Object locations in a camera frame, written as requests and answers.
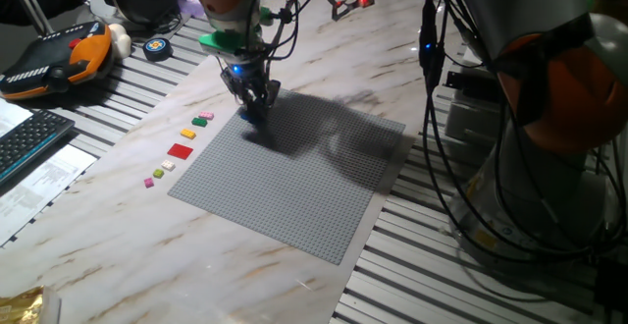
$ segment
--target gray lego baseplate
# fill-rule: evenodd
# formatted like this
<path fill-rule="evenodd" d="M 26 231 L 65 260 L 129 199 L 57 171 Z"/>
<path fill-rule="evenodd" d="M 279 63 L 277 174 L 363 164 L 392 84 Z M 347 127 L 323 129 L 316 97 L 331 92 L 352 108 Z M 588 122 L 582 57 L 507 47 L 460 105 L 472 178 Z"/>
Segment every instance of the gray lego baseplate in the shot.
<path fill-rule="evenodd" d="M 265 128 L 235 114 L 168 195 L 340 264 L 404 127 L 282 90 Z"/>

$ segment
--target red lego brick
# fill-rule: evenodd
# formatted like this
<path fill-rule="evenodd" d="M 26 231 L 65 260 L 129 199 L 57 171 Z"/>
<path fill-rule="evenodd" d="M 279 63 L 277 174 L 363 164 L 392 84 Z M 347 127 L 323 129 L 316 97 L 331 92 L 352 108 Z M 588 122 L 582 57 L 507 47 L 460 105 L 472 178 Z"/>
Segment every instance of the red lego brick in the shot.
<path fill-rule="evenodd" d="M 171 156 L 179 157 L 182 160 L 186 160 L 189 157 L 190 153 L 192 153 L 192 149 L 189 147 L 185 147 L 178 143 L 175 143 L 168 151 L 168 154 Z"/>

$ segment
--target keyboard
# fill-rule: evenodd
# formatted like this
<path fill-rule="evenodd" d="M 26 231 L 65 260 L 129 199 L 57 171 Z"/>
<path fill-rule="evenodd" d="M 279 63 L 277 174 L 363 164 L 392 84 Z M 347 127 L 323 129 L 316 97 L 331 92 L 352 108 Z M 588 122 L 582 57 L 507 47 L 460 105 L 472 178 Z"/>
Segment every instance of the keyboard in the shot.
<path fill-rule="evenodd" d="M 41 110 L 0 136 L 0 186 L 67 134 L 74 124 L 71 120 Z"/>

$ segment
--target marble table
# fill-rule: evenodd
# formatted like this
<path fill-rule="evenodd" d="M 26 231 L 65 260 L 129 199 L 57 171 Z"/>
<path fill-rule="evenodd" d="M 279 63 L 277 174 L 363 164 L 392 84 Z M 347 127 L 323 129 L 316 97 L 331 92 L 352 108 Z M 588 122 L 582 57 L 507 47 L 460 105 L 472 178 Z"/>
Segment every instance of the marble table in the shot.
<path fill-rule="evenodd" d="M 425 105 L 416 51 L 421 7 L 420 0 L 377 0 L 335 23 L 329 4 L 313 0 L 294 54 L 273 66 L 272 77 L 286 89 L 402 122 L 411 141 Z M 455 47 L 459 39 L 450 37 Z M 51 286 L 63 299 L 64 324 L 329 322 L 409 144 L 336 266 L 167 196 L 236 109 L 208 58 L 0 250 L 0 297 Z M 180 130 L 201 110 L 216 118 L 185 141 Z M 146 189 L 143 180 L 172 159 L 166 152 L 174 142 L 195 150 Z"/>

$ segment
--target gold foil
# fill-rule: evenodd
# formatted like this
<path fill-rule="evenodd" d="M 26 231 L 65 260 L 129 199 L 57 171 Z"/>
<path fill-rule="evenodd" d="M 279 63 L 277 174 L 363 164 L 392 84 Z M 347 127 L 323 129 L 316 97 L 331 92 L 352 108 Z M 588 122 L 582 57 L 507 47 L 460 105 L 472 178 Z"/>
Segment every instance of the gold foil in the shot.
<path fill-rule="evenodd" d="M 0 297 L 0 324 L 39 324 L 43 286 L 13 298 Z"/>

